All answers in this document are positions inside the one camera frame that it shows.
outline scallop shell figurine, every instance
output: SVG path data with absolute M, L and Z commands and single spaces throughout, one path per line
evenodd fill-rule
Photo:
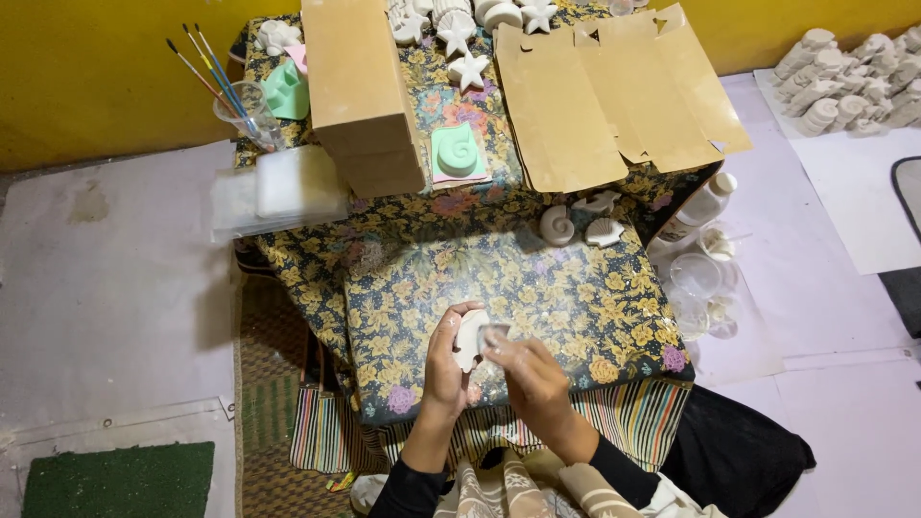
M 624 225 L 611 218 L 598 218 L 585 230 L 585 242 L 599 248 L 611 246 L 621 240 Z
M 552 206 L 541 216 L 541 237 L 552 246 L 565 246 L 573 239 L 576 228 L 566 214 L 566 206 Z

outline plastic bottle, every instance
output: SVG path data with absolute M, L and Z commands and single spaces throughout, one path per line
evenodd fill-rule
M 739 182 L 736 177 L 727 172 L 718 172 L 713 175 L 713 178 L 691 196 L 678 214 L 665 224 L 662 232 L 659 233 L 659 238 L 663 241 L 676 242 L 697 228 L 703 227 L 723 212 L 729 203 L 729 196 L 738 186 Z

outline paintbrush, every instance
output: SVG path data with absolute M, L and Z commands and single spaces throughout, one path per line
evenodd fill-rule
M 185 30 L 185 35 L 189 37 L 189 40 L 192 40 L 192 45 L 195 45 L 195 50 L 198 51 L 198 55 L 202 58 L 202 61 L 204 61 L 204 65 L 208 67 L 208 71 L 211 72 L 211 75 L 215 78 L 215 81 L 217 81 L 217 85 L 221 87 L 222 90 L 224 90 L 224 95 L 226 95 L 227 98 L 230 99 L 230 102 L 234 105 L 234 108 L 236 108 L 234 112 L 236 112 L 240 118 L 246 119 L 248 117 L 246 110 L 243 110 L 243 106 L 237 103 L 237 100 L 234 99 L 234 96 L 230 95 L 230 92 L 227 90 L 227 87 L 224 86 L 224 83 L 221 81 L 221 78 L 217 76 L 217 72 L 215 72 L 215 68 L 211 66 L 211 62 L 208 61 L 208 58 L 204 57 L 202 48 L 198 46 L 198 42 L 195 41 L 195 38 L 192 37 L 192 34 L 189 32 L 188 26 L 186 26 L 183 23 L 182 29 Z M 252 123 L 250 121 L 247 121 L 246 125 L 250 128 L 250 130 L 255 135 L 256 129 L 252 126 Z
M 202 39 L 202 43 L 204 43 L 205 49 L 207 49 L 208 53 L 211 54 L 211 60 L 215 62 L 215 67 L 217 67 L 217 72 L 220 73 L 221 77 L 224 79 L 224 83 L 227 84 L 227 90 L 230 92 L 230 95 L 234 98 L 234 100 L 237 101 L 237 104 L 240 106 L 240 108 L 243 108 L 243 101 L 239 99 L 239 96 L 237 95 L 237 91 L 234 90 L 233 86 L 230 84 L 230 79 L 227 78 L 227 73 L 224 72 L 224 67 L 221 66 L 219 61 L 217 61 L 217 58 L 215 57 L 215 52 L 211 50 L 211 45 L 209 45 L 208 40 L 204 38 L 204 35 L 202 34 L 202 30 L 198 28 L 198 24 L 196 23 L 194 25 L 195 25 L 195 32 L 198 32 L 198 37 Z
M 217 100 L 220 100 L 221 103 L 224 104 L 224 107 L 227 108 L 227 111 L 228 111 L 228 112 L 230 112 L 230 113 L 235 113 L 235 112 L 236 112 L 236 110 L 234 110 L 233 107 L 231 107 L 229 104 L 227 104 L 227 100 L 225 100 L 223 97 L 221 97 L 221 94 L 217 93 L 217 92 L 215 91 L 215 89 L 212 88 L 212 86 L 209 85 L 208 82 L 204 80 L 204 77 L 202 77 L 202 75 L 198 73 L 198 70 L 195 70 L 195 67 L 192 66 L 191 63 L 189 63 L 189 60 L 185 59 L 185 56 L 183 56 L 182 54 L 179 53 L 178 50 L 176 50 L 176 45 L 173 45 L 173 44 L 172 44 L 172 41 L 170 41 L 169 38 L 167 38 L 167 45 L 169 45 L 170 49 L 172 49 L 172 51 L 173 51 L 174 53 L 176 53 L 176 55 L 178 55 L 178 56 L 180 57 L 180 59 L 182 60 L 182 62 L 185 63 L 185 65 L 189 67 L 189 70 L 192 70 L 192 73 L 195 74 L 196 77 L 198 77 L 198 80 L 202 82 L 202 84 L 204 85 L 204 87 L 205 87 L 205 88 L 208 88 L 208 91 L 211 92 L 211 95 L 215 96 L 215 98 L 216 98 Z

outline table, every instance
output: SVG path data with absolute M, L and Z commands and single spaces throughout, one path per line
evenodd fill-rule
M 554 26 L 602 14 L 594 6 L 564 6 Z M 252 47 L 265 19 L 248 26 L 250 80 L 267 76 L 283 59 Z M 299 23 L 299 15 L 279 19 Z M 485 55 L 492 55 L 491 46 L 482 33 L 471 44 Z M 493 182 L 353 200 L 346 221 L 254 240 L 329 347 L 361 422 L 379 426 L 415 415 L 428 335 L 451 303 L 470 298 L 486 300 L 494 320 L 514 324 L 514 334 L 543 339 L 574 391 L 649 377 L 689 388 L 694 370 L 643 245 L 719 164 L 669 174 L 636 164 L 610 186 L 627 194 L 612 213 L 626 226 L 622 242 L 603 250 L 581 242 L 545 248 L 537 219 L 577 194 L 542 194 L 522 185 L 495 64 L 483 91 L 461 95 L 448 82 L 442 47 L 429 31 L 419 48 L 400 49 L 418 129 L 425 138 L 441 125 L 469 122 L 483 136 Z M 309 118 L 284 121 L 282 131 L 291 146 L 318 144 Z M 241 139 L 237 166 L 251 165 L 258 153 Z M 577 232 L 590 219 L 576 213 Z M 473 381 L 472 407 L 507 401 L 495 366 L 478 369 Z

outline white bottle cap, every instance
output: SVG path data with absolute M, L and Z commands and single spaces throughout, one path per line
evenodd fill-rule
M 718 172 L 713 179 L 710 180 L 710 189 L 720 196 L 732 194 L 737 187 L 739 187 L 739 181 L 736 180 L 735 176 L 727 172 Z

